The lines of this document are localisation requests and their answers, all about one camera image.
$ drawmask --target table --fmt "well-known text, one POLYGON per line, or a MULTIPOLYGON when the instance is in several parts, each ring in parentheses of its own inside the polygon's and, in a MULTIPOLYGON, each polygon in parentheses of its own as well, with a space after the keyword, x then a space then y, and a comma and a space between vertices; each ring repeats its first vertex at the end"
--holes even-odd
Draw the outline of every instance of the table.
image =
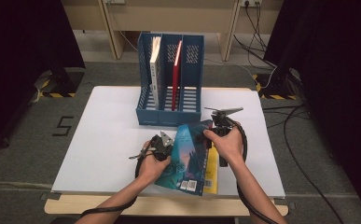
MULTIPOLYGON (((52 191, 61 193, 59 200, 48 199, 49 214, 80 214, 95 207, 113 192, 133 180, 136 155, 140 146, 161 130, 174 138, 173 127, 140 126, 136 117, 139 87, 95 87, 78 124, 72 143, 63 160, 52 191)), ((244 89, 202 88, 201 108, 244 110, 231 116, 245 128, 248 137, 250 170, 267 194, 284 199, 285 192, 273 158, 265 119, 258 95, 244 89)), ((209 119, 211 110, 202 109, 201 119, 209 119)), ((286 205, 279 205, 283 215, 286 205)), ((191 196, 150 185, 142 191, 133 207, 124 215, 139 216, 248 216, 238 199, 235 177, 229 167, 218 169, 217 195, 191 196), (148 208, 149 203, 159 208, 148 208)))
POLYGON ((124 5, 103 4, 118 58, 125 39, 120 31, 217 33, 226 61, 239 0, 126 0, 124 5))
MULTIPOLYGON (((223 61, 229 59, 234 34, 253 34, 241 0, 62 0, 74 30, 106 30, 114 59, 126 45, 121 31, 217 33, 223 61)), ((264 0, 259 28, 270 34, 283 0, 264 0)), ((255 7, 248 14, 257 23, 255 7)))

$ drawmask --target book cover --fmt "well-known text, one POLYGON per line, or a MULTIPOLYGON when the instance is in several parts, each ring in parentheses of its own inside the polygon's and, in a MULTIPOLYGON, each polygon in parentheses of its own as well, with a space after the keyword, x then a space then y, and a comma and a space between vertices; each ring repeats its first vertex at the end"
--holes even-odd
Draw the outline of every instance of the book cover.
POLYGON ((155 109, 160 109, 160 36, 154 36, 151 41, 151 91, 155 109))
POLYGON ((156 185, 202 196, 208 160, 203 130, 211 128, 212 124, 208 119, 178 127, 171 164, 162 172, 156 185))
POLYGON ((179 88, 180 83, 180 63, 181 63, 181 48, 183 45, 183 41, 179 40, 179 44, 177 45, 176 56, 174 58, 174 75, 173 75, 173 82, 172 82, 172 111, 176 109, 178 102, 177 96, 177 89, 179 88))
POLYGON ((217 194, 218 152, 213 143, 207 158, 203 192, 217 194))

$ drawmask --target blue book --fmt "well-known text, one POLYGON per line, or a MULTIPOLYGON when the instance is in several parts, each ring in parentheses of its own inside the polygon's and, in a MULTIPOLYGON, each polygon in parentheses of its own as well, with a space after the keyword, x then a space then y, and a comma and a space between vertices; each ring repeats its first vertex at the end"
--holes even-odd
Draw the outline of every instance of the blue book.
POLYGON ((211 128, 212 124, 208 119, 178 127, 171 164, 162 172, 156 185, 202 196, 208 158, 203 130, 211 128))

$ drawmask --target wrist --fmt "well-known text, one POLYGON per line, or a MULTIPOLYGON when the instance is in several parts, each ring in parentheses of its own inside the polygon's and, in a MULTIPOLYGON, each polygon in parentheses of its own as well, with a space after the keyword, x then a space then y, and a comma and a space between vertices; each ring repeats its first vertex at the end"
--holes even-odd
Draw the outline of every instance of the wrist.
POLYGON ((228 161, 228 163, 233 172, 244 168, 247 169, 242 157, 237 157, 234 160, 228 161))
POLYGON ((242 155, 241 156, 232 156, 232 157, 228 158, 227 162, 229 165, 236 165, 236 166, 244 164, 242 155))
POLYGON ((145 189, 148 185, 154 182, 153 179, 139 175, 134 179, 134 182, 140 186, 141 188, 145 189))

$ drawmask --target hand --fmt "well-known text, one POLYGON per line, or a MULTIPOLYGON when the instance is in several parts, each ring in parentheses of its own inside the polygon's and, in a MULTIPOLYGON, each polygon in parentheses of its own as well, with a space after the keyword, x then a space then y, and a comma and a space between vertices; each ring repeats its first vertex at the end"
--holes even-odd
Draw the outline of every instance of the hand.
MULTIPOLYGON (((148 142, 145 142, 143 145, 143 149, 145 149, 148 145, 148 142)), ((151 151, 148 151, 146 153, 146 157, 142 162, 142 165, 140 166, 139 170, 139 176, 138 178, 142 178, 147 181, 147 184, 152 184, 154 181, 156 181, 160 174, 162 174, 163 170, 166 166, 168 166, 171 163, 171 157, 169 156, 166 158, 165 161, 158 161, 154 155, 152 155, 151 151)))
POLYGON ((218 154, 229 164, 238 159, 243 159, 242 135, 238 127, 233 127, 232 130, 223 137, 218 136, 210 130, 204 130, 203 134, 215 144, 218 154))

